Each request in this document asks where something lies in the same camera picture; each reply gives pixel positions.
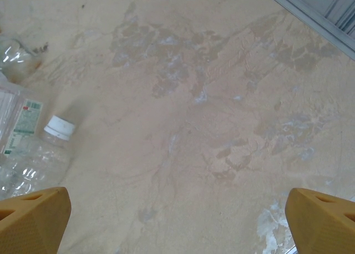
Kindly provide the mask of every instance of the plastic packaging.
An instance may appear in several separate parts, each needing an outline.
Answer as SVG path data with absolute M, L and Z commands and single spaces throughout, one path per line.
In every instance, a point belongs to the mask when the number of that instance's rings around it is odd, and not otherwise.
M 40 137 L 21 140 L 0 166 L 0 199 L 57 186 L 69 167 L 68 141 L 74 128 L 53 116 Z
M 40 49 L 31 50 L 19 36 L 0 34 L 0 70 L 10 82 L 20 83 L 41 65 L 40 53 L 47 48 L 45 45 Z
M 37 127 L 46 106 L 43 102 L 37 93 L 0 81 L 0 160 L 15 149 L 23 137 L 38 134 Z

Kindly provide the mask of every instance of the bottle cap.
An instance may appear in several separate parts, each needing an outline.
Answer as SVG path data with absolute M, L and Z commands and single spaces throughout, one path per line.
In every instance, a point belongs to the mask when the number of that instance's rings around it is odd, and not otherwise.
M 44 131 L 60 139 L 68 141 L 74 132 L 74 129 L 75 125 L 53 115 L 48 125 L 45 126 Z

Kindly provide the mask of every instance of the bottle label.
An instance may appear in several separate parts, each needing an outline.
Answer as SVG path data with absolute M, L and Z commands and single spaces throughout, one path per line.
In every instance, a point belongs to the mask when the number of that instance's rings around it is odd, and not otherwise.
M 20 115 L 17 118 L 16 125 L 7 141 L 4 151 L 8 156 L 20 143 L 25 136 L 31 136 L 36 131 L 40 112 L 43 103 L 34 100 L 26 100 L 22 106 Z

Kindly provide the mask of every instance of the yellow object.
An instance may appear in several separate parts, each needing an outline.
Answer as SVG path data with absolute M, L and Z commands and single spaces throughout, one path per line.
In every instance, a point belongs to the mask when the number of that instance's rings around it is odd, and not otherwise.
M 0 201 L 0 253 L 57 253 L 71 210 L 64 187 Z
M 355 253 L 354 202 L 292 189 L 285 213 L 299 254 Z

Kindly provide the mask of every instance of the clear plastic bottle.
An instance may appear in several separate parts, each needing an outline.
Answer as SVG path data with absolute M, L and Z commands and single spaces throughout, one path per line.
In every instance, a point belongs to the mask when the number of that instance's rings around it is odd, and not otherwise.
M 53 116 L 39 138 L 21 140 L 0 165 L 0 200 L 58 185 L 69 167 L 67 143 L 74 128 Z
M 31 50 L 19 36 L 0 34 L 0 70 L 10 82 L 20 83 L 41 65 L 47 48 Z

